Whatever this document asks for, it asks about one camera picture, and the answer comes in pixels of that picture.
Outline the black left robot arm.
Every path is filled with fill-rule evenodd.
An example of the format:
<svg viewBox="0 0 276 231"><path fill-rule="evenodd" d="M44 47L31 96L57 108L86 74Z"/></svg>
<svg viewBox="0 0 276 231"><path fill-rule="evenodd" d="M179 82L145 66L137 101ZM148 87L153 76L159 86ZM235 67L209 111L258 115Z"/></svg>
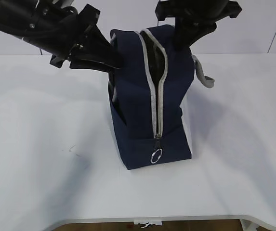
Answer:
<svg viewBox="0 0 276 231"><path fill-rule="evenodd" d="M50 53L51 65L111 73L123 59L97 27L99 16L89 4L78 12L70 0L0 0L0 31Z"/></svg>

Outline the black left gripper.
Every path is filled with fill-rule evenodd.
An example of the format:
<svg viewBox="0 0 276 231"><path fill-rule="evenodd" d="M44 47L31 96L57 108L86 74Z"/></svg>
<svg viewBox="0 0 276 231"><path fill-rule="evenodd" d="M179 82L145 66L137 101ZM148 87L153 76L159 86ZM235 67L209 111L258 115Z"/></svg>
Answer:
<svg viewBox="0 0 276 231"><path fill-rule="evenodd" d="M100 11L86 4L81 12L68 6L68 13L60 21L60 30L52 37L50 64L60 68L65 60L70 69L90 69L114 72L124 61L117 49L110 44L96 26Z"/></svg>

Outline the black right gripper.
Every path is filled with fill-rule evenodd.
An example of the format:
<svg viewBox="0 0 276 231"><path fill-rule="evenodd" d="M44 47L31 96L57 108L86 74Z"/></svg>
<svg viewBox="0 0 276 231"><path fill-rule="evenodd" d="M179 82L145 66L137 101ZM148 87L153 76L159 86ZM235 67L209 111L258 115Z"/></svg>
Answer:
<svg viewBox="0 0 276 231"><path fill-rule="evenodd" d="M241 11L239 3L232 0L163 0L155 8L159 21L175 19L173 44L177 51L214 32L218 21L237 18Z"/></svg>

